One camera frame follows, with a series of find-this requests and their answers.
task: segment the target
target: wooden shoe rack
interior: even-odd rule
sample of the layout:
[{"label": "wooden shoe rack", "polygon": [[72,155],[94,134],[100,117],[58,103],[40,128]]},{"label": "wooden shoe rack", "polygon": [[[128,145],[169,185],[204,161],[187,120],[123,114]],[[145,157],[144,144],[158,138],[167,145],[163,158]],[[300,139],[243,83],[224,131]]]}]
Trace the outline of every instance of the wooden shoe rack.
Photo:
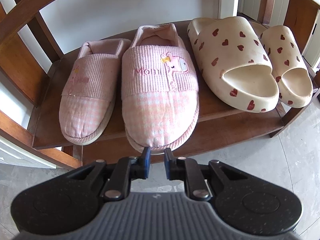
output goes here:
[{"label": "wooden shoe rack", "polygon": [[[27,129],[0,112],[0,135],[23,149],[68,169],[96,159],[115,163],[124,156],[140,155],[131,147],[125,136],[120,80],[115,108],[108,126],[99,139],[81,147],[73,146],[63,137],[59,124],[61,92],[79,49],[63,55],[46,27],[39,10],[52,1],[54,0],[16,0],[17,6],[7,15],[0,7],[0,69],[34,105]],[[320,0],[308,1],[315,8],[320,8]],[[261,23],[268,24],[268,20],[270,21],[270,4],[272,0],[261,0]],[[265,134],[271,137],[278,135],[308,107],[291,108],[286,114],[282,105],[278,103],[274,110],[256,114],[243,112],[222,102],[211,92],[199,72],[187,36],[189,22],[181,21],[174,24],[197,71],[200,112],[193,134],[185,144],[173,152],[175,156],[196,155]],[[17,31],[25,24],[28,24],[40,46],[53,62],[48,74],[42,71],[17,35]],[[133,40],[135,33],[136,30],[132,30],[109,38]],[[13,51],[19,51],[20,55],[17,57]],[[315,98],[320,93],[320,73],[313,81]],[[59,146],[63,147],[62,152],[55,149]],[[152,161],[163,161],[163,156],[153,156]]]}]

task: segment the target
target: yellow crown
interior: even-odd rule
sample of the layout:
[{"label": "yellow crown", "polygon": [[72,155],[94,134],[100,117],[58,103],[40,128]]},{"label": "yellow crown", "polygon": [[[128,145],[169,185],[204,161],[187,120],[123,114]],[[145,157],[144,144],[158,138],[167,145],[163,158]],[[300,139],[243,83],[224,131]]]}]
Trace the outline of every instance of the yellow crown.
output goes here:
[{"label": "yellow crown", "polygon": [[169,58],[169,57],[162,58],[162,59],[161,59],[161,61],[162,61],[163,63],[165,63],[165,62],[167,62],[167,61],[169,61],[169,62],[170,62],[170,58]]}]

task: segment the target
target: cream slide sandal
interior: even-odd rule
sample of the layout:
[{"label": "cream slide sandal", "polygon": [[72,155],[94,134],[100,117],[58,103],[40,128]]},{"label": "cream slide sandal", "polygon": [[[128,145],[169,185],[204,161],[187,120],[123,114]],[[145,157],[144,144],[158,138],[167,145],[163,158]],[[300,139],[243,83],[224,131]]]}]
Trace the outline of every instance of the cream slide sandal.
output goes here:
[{"label": "cream slide sandal", "polygon": [[313,86],[291,30],[273,26],[261,34],[260,40],[271,60],[280,100],[295,108],[309,104]]},{"label": "cream slide sandal", "polygon": [[247,112],[276,107],[279,89],[271,62],[245,18],[196,18],[188,36],[202,76],[218,98]]}]

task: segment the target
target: tile grout line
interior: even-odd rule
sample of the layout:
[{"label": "tile grout line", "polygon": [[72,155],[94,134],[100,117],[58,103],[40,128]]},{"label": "tile grout line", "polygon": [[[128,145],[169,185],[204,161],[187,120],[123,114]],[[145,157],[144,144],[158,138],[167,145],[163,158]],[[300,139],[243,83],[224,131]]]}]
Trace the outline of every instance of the tile grout line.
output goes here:
[{"label": "tile grout line", "polygon": [[291,173],[290,173],[290,169],[289,169],[289,164],[288,164],[288,161],[287,161],[287,156],[285,155],[284,148],[283,148],[283,145],[282,145],[282,141],[281,141],[281,139],[280,139],[280,136],[278,135],[278,137],[279,137],[279,140],[280,140],[280,143],[281,143],[281,147],[282,147],[282,150],[283,150],[283,153],[284,153],[285,161],[287,162],[288,171],[289,171],[289,176],[290,176],[290,181],[291,181],[291,187],[292,187],[292,193],[293,193],[293,184],[292,184],[292,178],[291,178]]},{"label": "tile grout line", "polygon": [[305,231],[307,231],[315,222],[319,220],[320,217],[317,218],[316,221],[314,221],[306,230],[304,230],[299,236],[301,236]]},{"label": "tile grout line", "polygon": [[8,229],[7,229],[3,224],[1,224],[1,223],[0,223],[0,225],[1,225],[1,226],[3,226],[5,230],[7,230],[11,235],[13,235],[13,236],[14,236],[14,234],[13,234],[13,233],[11,233],[11,232],[10,232],[10,230],[8,230]]}]

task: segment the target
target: embroidered giraffe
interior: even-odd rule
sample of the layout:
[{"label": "embroidered giraffe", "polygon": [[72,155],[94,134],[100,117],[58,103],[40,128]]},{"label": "embroidered giraffe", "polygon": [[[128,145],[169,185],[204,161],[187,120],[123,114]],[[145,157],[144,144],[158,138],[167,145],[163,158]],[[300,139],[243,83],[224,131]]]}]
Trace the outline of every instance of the embroidered giraffe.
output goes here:
[{"label": "embroidered giraffe", "polygon": [[173,73],[187,73],[189,71],[187,62],[181,57],[172,56],[170,52],[168,52],[167,55],[161,54],[161,61],[165,63],[166,66],[170,90],[177,90]]}]

